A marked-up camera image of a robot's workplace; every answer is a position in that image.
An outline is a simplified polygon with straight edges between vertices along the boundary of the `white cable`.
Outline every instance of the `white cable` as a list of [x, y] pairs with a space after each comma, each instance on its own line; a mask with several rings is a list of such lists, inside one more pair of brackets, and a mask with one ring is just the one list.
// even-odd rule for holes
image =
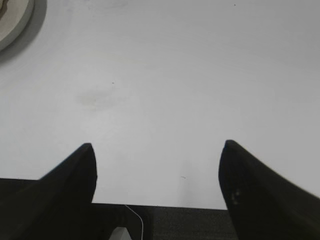
[[142, 226], [142, 228], [141, 228], [141, 240], [143, 240], [143, 238], [144, 238], [144, 221], [142, 221], [142, 218], [139, 216], [139, 214], [138, 213], [136, 213], [135, 211], [133, 211], [128, 205], [125, 205], [131, 212], [133, 212], [135, 215], [137, 215], [138, 216], [138, 218], [140, 219], [140, 221], [141, 221], [141, 226]]

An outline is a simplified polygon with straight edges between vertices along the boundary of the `white table surface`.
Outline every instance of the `white table surface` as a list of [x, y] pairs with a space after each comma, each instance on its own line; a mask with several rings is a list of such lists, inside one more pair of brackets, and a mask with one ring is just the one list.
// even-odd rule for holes
[[225, 209], [234, 139], [320, 196], [320, 1], [48, 0], [21, 47], [43, 1], [0, 52], [0, 177], [91, 142], [94, 202]]

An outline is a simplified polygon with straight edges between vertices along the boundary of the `stain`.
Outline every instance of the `stain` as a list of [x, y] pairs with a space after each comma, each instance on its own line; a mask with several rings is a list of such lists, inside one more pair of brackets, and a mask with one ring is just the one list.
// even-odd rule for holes
[[107, 0], [107, 9], [123, 8], [129, 4], [128, 0]]
[[233, 205], [239, 205], [239, 196], [241, 195], [240, 189], [237, 189], [235, 192], [231, 195], [231, 200]]
[[79, 94], [76, 101], [92, 111], [103, 111], [117, 106], [126, 100], [115, 87], [109, 89], [88, 90]]

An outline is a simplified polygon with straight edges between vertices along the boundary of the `wire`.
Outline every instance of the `wire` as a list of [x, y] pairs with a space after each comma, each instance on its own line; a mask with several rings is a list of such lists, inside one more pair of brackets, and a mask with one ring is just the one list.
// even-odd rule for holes
[[125, 205], [131, 212], [133, 212], [135, 215], [138, 216], [138, 218], [140, 219], [141, 221], [141, 225], [142, 225], [142, 228], [141, 228], [141, 240], [144, 240], [144, 221], [142, 221], [142, 218], [139, 216], [138, 213], [136, 213], [135, 211], [132, 210], [132, 208], [130, 208], [128, 205]]

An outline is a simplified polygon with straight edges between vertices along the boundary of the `round white plate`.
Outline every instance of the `round white plate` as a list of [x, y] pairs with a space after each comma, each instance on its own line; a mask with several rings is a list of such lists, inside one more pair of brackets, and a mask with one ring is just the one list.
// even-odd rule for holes
[[6, 11], [0, 18], [0, 51], [12, 43], [26, 27], [34, 5], [35, 0], [7, 1]]

